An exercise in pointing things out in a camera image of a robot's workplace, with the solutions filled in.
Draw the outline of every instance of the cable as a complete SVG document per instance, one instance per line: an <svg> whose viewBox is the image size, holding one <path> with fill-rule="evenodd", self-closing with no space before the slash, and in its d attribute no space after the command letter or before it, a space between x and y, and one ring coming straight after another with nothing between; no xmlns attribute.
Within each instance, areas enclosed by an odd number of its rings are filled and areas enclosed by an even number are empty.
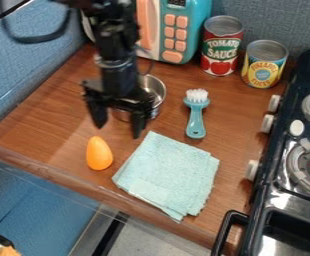
<svg viewBox="0 0 310 256"><path fill-rule="evenodd" d="M0 0L0 13L4 12L4 0ZM5 17L2 17L2 26L6 34L8 35L9 38L14 40L15 42L21 43L21 44L37 44L37 43L43 43L43 42L48 42L52 41L54 39L59 38L60 36L64 35L66 32L66 29L69 24L69 20L72 14L72 10L69 9L66 12L65 18L61 22L61 25L57 30L55 30L53 33L50 33L48 35L40 35L40 36L30 36L30 37L20 37L15 35L12 32L12 29L10 28L10 25L8 24L7 20Z"/></svg>

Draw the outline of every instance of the blue fabric wall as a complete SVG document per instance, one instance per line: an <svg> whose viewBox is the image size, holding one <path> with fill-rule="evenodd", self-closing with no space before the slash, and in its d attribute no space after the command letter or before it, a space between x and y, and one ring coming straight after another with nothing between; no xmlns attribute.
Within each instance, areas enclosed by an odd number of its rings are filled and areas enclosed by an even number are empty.
<svg viewBox="0 0 310 256"><path fill-rule="evenodd" d="M221 14L243 22L243 49L257 39L281 42L293 58L310 49L310 0L214 0L214 15Z"/></svg>
<svg viewBox="0 0 310 256"><path fill-rule="evenodd" d="M65 7L34 0L8 16L16 34L47 34L58 27ZM0 23L0 120L36 89L84 42L77 14L67 33L51 42L23 45L13 42Z"/></svg>

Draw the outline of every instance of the teal microwave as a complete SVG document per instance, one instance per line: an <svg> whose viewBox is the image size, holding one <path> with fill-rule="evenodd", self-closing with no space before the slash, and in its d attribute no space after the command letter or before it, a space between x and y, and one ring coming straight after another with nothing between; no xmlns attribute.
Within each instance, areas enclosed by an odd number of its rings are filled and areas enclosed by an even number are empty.
<svg viewBox="0 0 310 256"><path fill-rule="evenodd" d="M136 10L139 45L150 53L139 56L184 64L198 48L212 0L136 0Z"/></svg>

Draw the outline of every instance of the tomato sauce can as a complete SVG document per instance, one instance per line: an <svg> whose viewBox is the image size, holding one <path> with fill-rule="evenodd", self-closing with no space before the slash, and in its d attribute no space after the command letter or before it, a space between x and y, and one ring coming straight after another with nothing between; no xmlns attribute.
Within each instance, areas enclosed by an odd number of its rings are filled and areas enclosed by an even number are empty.
<svg viewBox="0 0 310 256"><path fill-rule="evenodd" d="M250 43L242 69L243 81L260 89L275 86L281 79L288 54L288 49L275 41L258 40Z"/></svg>
<svg viewBox="0 0 310 256"><path fill-rule="evenodd" d="M201 68L214 76L231 74L237 66L243 25L235 17L221 15L205 21Z"/></svg>

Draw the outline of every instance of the toy stove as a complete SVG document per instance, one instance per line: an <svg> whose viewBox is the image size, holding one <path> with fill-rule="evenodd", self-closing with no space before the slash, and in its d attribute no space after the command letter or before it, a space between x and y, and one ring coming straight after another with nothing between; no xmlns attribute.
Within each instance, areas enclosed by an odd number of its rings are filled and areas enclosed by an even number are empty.
<svg viewBox="0 0 310 256"><path fill-rule="evenodd" d="M212 255L221 255L234 224L244 226L237 255L310 255L310 51L268 111L261 127L270 134L266 152L246 174L254 181L251 214L226 214Z"/></svg>

